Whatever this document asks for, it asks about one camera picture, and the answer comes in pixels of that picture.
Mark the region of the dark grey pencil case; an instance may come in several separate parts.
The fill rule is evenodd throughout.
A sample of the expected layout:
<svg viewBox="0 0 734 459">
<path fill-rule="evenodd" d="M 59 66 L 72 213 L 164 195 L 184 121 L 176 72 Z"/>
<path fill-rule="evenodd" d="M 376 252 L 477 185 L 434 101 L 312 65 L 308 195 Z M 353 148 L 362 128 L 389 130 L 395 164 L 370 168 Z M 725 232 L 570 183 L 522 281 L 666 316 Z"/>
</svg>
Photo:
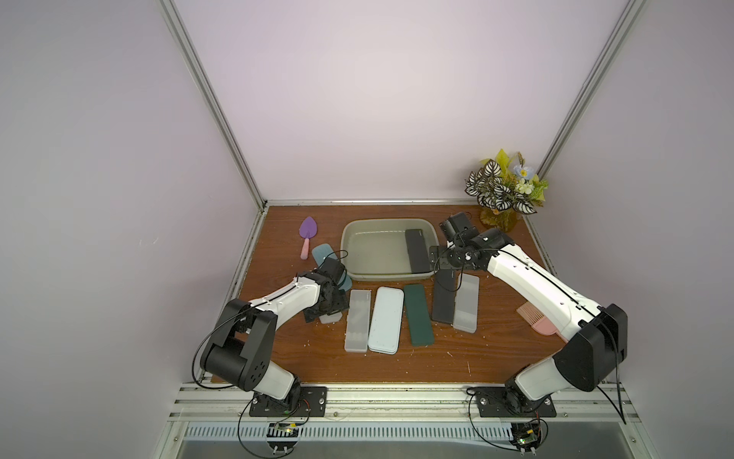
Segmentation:
<svg viewBox="0 0 734 459">
<path fill-rule="evenodd" d="M 452 324 L 455 316 L 456 272 L 441 270 L 434 275 L 432 321 Z"/>
<path fill-rule="evenodd" d="M 432 265 L 421 229 L 407 229 L 405 242 L 411 273 L 431 273 Z"/>
</svg>

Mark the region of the teal ribbed pencil case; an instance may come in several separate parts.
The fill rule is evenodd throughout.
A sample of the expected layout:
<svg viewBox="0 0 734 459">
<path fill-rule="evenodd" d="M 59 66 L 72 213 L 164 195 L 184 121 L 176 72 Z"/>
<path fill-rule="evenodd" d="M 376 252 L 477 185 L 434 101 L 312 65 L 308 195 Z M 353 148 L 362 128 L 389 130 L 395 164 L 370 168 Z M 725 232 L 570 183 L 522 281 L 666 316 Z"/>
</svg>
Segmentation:
<svg viewBox="0 0 734 459">
<path fill-rule="evenodd" d="M 312 256 L 318 267 L 321 267 L 326 259 L 334 259 L 338 260 L 345 269 L 344 259 L 349 256 L 349 252 L 344 250 L 335 251 L 331 245 L 321 244 L 312 248 Z M 338 286 L 343 292 L 348 292 L 353 287 L 352 279 L 346 269 L 342 273 Z"/>
</svg>

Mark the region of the grey-green plastic storage box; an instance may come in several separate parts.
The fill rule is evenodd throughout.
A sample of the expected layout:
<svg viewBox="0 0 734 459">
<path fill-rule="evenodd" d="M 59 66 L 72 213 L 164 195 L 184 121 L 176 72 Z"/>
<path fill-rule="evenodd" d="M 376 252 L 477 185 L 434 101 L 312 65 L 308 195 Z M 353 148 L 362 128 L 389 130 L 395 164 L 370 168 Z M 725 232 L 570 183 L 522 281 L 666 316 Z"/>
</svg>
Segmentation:
<svg viewBox="0 0 734 459">
<path fill-rule="evenodd" d="M 413 281 L 432 276 L 432 264 L 425 273 L 414 273 L 405 233 L 416 230 L 428 254 L 440 245 L 433 225 L 419 218 L 388 218 L 356 220 L 348 223 L 341 237 L 340 248 L 347 254 L 342 258 L 346 271 L 355 281 Z"/>
</svg>

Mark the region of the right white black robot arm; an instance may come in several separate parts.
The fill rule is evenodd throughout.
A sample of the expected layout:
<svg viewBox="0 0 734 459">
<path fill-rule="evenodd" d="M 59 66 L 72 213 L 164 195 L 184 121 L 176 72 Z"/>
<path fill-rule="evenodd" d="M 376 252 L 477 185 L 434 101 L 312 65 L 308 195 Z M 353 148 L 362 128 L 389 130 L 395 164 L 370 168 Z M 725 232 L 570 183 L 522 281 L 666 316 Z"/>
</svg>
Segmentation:
<svg viewBox="0 0 734 459">
<path fill-rule="evenodd" d="M 536 263 L 506 233 L 479 231 L 464 212 L 440 228 L 447 245 L 437 266 L 484 271 L 514 288 L 552 323 L 566 344 L 505 383 L 502 401 L 514 415 L 530 414 L 552 394 L 572 387 L 594 391 L 609 375 L 619 376 L 627 357 L 628 316 L 617 305 L 600 306 Z"/>
</svg>

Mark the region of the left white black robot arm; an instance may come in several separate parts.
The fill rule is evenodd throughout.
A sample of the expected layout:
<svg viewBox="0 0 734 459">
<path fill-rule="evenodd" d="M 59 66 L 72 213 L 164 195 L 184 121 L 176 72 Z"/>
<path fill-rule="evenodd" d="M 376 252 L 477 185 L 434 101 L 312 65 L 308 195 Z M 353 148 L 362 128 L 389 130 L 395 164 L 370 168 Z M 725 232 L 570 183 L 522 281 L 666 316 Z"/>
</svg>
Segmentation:
<svg viewBox="0 0 734 459">
<path fill-rule="evenodd" d="M 288 413 L 295 411 L 301 400 L 300 381 L 271 361 L 276 332 L 299 314 L 310 323 L 346 310 L 346 292 L 341 288 L 345 277 L 342 262 L 328 257 L 269 296 L 231 300 L 195 353 L 200 369 Z"/>
</svg>

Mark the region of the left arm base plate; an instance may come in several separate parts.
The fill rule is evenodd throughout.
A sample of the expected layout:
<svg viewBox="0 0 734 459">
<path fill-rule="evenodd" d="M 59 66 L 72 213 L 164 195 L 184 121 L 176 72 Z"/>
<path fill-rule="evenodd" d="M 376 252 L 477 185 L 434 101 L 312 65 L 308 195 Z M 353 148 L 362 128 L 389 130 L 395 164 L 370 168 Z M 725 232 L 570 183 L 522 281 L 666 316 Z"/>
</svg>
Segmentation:
<svg viewBox="0 0 734 459">
<path fill-rule="evenodd" d="M 296 386 L 284 400 L 256 393 L 248 409 L 250 417 L 324 417 L 328 400 L 326 386 Z"/>
</svg>

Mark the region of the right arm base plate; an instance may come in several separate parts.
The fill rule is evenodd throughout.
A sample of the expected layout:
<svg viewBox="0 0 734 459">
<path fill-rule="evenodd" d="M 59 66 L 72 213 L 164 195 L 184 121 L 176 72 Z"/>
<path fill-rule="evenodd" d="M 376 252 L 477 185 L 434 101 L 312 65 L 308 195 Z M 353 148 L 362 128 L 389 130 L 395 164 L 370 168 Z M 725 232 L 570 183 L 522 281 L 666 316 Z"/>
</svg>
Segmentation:
<svg viewBox="0 0 734 459">
<path fill-rule="evenodd" d="M 482 418 L 555 418 L 557 411 L 550 396 L 531 401 L 514 388 L 500 386 L 472 387 L 475 405 Z"/>
</svg>

